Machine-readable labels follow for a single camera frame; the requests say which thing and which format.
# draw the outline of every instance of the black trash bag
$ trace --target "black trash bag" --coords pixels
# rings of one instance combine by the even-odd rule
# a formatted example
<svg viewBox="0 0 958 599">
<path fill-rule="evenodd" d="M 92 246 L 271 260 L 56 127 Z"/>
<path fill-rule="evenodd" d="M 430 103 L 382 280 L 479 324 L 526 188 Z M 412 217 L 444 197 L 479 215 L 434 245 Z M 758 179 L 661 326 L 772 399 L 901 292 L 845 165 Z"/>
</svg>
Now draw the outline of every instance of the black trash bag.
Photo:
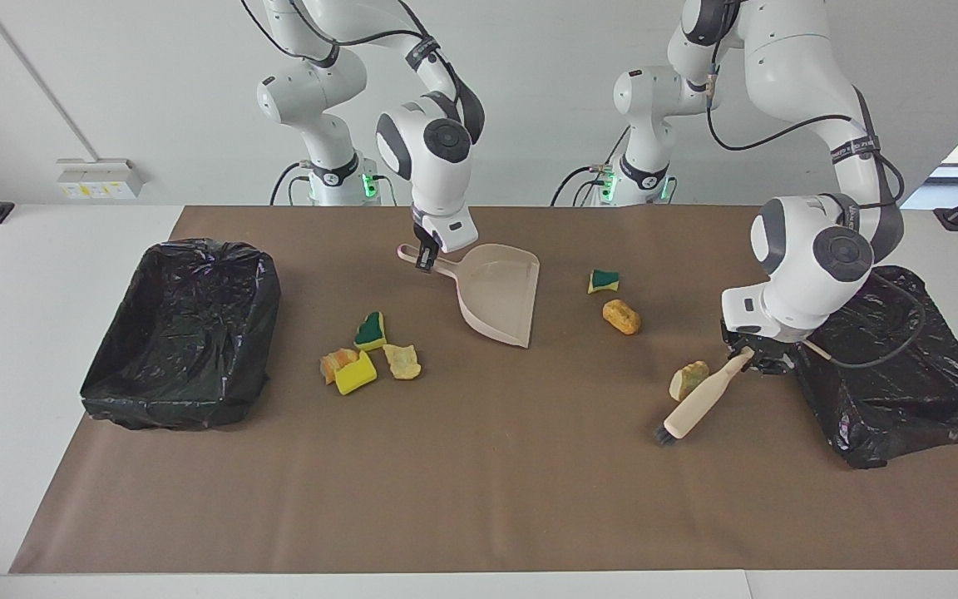
<svg viewBox="0 0 958 599">
<path fill-rule="evenodd" d="M 251 245 L 151 247 L 80 389 L 87 413 L 133 429 L 243 420 L 267 379 L 279 297 L 273 259 Z"/>
<path fill-rule="evenodd" d="M 793 359 L 830 446 L 853 468 L 878 468 L 898 455 L 958 443 L 958 341 L 919 276 L 900 266 L 874 272 L 919 300 L 924 329 L 904 352 L 873 368 L 839 368 L 796 345 Z M 811 340 L 843 363 L 888 355 L 919 324 L 913 303 L 871 277 Z"/>
</svg>

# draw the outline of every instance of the brown paper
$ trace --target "brown paper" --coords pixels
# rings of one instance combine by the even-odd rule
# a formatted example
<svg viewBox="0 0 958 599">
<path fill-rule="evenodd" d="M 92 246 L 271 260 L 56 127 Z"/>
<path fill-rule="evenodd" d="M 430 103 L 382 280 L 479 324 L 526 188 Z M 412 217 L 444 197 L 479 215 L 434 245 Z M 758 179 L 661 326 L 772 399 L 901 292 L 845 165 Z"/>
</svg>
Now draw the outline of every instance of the brown paper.
<svg viewBox="0 0 958 599">
<path fill-rule="evenodd" d="M 81 422 L 12 572 L 958 568 L 958 447 L 851 470 L 794 379 L 755 372 L 682 443 L 651 438 L 675 371 L 726 357 L 719 293 L 764 280 L 755 208 L 474 215 L 542 260 L 529 349 L 396 257 L 407 209 L 187 208 L 174 238 L 276 260 L 270 381 L 227 431 Z M 587 295 L 593 269 L 620 292 Z M 601 318 L 615 297 L 641 333 Z M 373 310 L 421 378 L 376 350 L 380 379 L 339 397 L 319 357 Z"/>
</svg>

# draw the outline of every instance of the green scouring pad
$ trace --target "green scouring pad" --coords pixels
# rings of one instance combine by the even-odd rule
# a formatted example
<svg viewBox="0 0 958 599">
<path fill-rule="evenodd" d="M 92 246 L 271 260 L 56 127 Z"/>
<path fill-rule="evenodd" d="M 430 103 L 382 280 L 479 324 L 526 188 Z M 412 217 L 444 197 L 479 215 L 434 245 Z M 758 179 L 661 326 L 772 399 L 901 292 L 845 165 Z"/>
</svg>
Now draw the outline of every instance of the green scouring pad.
<svg viewBox="0 0 958 599">
<path fill-rule="evenodd" d="M 586 293 L 595 293 L 605 289 L 620 291 L 620 273 L 613 273 L 608 270 L 593 270 L 593 272 L 590 272 L 590 291 Z"/>
<path fill-rule="evenodd" d="M 387 343 L 387 330 L 383 328 L 383 312 L 372 312 L 358 326 L 357 337 L 353 338 L 353 345 L 357 349 L 370 352 L 382 348 Z"/>
</svg>

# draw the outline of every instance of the sponge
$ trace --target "sponge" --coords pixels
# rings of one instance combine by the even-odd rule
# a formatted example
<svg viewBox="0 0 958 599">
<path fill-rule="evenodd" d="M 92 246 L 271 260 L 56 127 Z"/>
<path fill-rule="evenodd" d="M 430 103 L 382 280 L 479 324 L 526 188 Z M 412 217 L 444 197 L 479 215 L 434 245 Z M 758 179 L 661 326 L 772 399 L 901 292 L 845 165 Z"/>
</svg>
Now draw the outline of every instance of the sponge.
<svg viewBox="0 0 958 599">
<path fill-rule="evenodd" d="M 620 273 L 613 273 L 608 270 L 592 270 L 590 272 L 590 291 L 586 293 L 595 293 L 605 289 L 620 291 Z"/>
<path fill-rule="evenodd" d="M 622 299 L 613 299 L 601 307 L 601 317 L 615 326 L 622 334 L 635 334 L 642 329 L 642 317 Z"/>
<path fill-rule="evenodd" d="M 672 378 L 672 384 L 669 387 L 672 398 L 675 399 L 676 402 L 681 402 L 682 399 L 687 398 L 687 395 L 691 394 L 704 379 L 707 379 L 709 374 L 711 374 L 711 370 L 709 370 L 708 364 L 703 361 L 695 361 L 695 363 L 685 365 L 682 367 L 682 370 L 676 372 Z"/>
<path fill-rule="evenodd" d="M 383 328 L 383 312 L 372 312 L 358 326 L 357 337 L 353 338 L 353 345 L 357 349 L 370 352 L 382 348 L 387 343 L 387 330 Z"/>
<path fill-rule="evenodd" d="M 422 367 L 416 360 L 414 346 L 398 348 L 396 345 L 385 344 L 383 352 L 387 354 L 387 363 L 391 364 L 391 374 L 395 379 L 412 380 L 419 376 Z"/>
<path fill-rule="evenodd" d="M 356 363 L 357 352 L 353 349 L 339 349 L 338 352 L 332 352 L 320 358 L 320 374 L 323 375 L 323 383 L 331 384 L 335 382 L 335 373 L 342 370 L 346 364 Z"/>
<path fill-rule="evenodd" d="M 356 363 L 346 364 L 335 372 L 335 386 L 342 395 L 349 395 L 376 379 L 376 364 L 372 364 L 368 352 L 358 353 Z"/>
</svg>

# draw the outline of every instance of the tabletop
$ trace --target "tabletop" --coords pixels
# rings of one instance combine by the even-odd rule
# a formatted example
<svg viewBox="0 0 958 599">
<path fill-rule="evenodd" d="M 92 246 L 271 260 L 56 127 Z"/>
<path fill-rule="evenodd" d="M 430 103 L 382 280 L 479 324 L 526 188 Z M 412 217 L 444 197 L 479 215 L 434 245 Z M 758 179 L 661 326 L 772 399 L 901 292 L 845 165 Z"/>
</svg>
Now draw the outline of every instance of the tabletop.
<svg viewBox="0 0 958 599">
<path fill-rule="evenodd" d="M 138 255 L 167 239 L 179 207 L 23 205 L 0 227 L 0 575 L 37 510 L 82 407 L 77 386 Z M 906 211 L 886 261 L 914 270 L 958 338 L 958 235 Z M 0 576 L 0 596 L 653 596 L 958 595 L 958 572 L 533 572 L 489 575 Z"/>
</svg>

